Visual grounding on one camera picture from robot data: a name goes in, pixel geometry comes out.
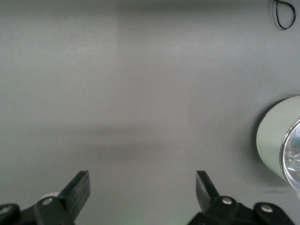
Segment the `wire loop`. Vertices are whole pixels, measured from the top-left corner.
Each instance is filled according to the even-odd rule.
[[[282,30],[286,30],[286,29],[289,29],[295,22],[296,20],[296,10],[294,8],[294,6],[291,4],[291,3],[288,3],[286,1],[280,1],[280,0],[275,0],[276,1],[276,18],[277,18],[277,23],[279,25],[279,27],[282,29]],[[293,19],[292,19],[292,23],[288,26],[288,27],[284,27],[281,25],[280,21],[279,21],[279,17],[278,17],[278,3],[280,4],[284,4],[284,5],[287,5],[288,7],[291,8],[292,12],[293,12]]]

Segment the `white object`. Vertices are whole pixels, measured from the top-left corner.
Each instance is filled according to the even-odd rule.
[[[46,194],[46,195],[43,195],[43,196],[39,199],[39,201],[42,200],[43,198],[47,198],[47,197],[57,197],[59,194],[60,194],[59,192],[48,193],[48,194]]]
[[[262,161],[300,195],[300,96],[274,106],[260,123],[256,145]]]

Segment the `gray wall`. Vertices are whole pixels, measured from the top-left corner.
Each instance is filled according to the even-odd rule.
[[[0,203],[24,209],[89,170],[77,224],[184,225],[206,170],[221,194],[300,224],[295,192],[255,148],[266,110],[300,94],[300,21],[279,31],[270,7],[2,2]]]

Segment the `metal bolt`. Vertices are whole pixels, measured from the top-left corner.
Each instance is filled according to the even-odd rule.
[[[49,205],[53,201],[52,198],[46,198],[42,201],[42,205]]]
[[[266,205],[266,204],[261,205],[261,208],[265,212],[272,212],[273,211],[273,209],[269,205]]]
[[[12,206],[9,205],[3,209],[0,210],[0,215],[9,212],[12,209]]]
[[[231,205],[233,203],[232,200],[228,197],[222,198],[222,202],[226,205]]]

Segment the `black plastic part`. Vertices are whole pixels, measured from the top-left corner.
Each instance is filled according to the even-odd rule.
[[[223,199],[230,199],[231,203],[226,204]],[[221,196],[206,211],[206,215],[216,219],[221,224],[231,224],[239,211],[239,204],[231,197]]]
[[[13,225],[36,225],[36,217],[34,215],[33,206],[20,212],[18,221]]]
[[[20,208],[17,204],[5,204],[0,206],[0,225],[15,222],[20,216]]]
[[[196,195],[202,212],[206,212],[220,195],[205,171],[197,171]]]
[[[51,202],[43,205],[44,200],[50,199]],[[60,200],[56,197],[47,197],[40,200],[33,206],[37,225],[75,225],[69,217]]]
[[[260,202],[252,210],[231,197],[219,196],[205,171],[197,171],[196,194],[202,212],[188,225],[294,225],[283,210],[274,204]],[[270,206],[272,212],[262,210],[263,204]]]
[[[90,196],[90,175],[80,171],[57,196],[74,221]]]
[[[265,212],[262,210],[263,205],[270,206],[272,212]],[[292,220],[280,207],[271,203],[259,202],[255,204],[254,212],[258,222],[262,225],[294,225]]]

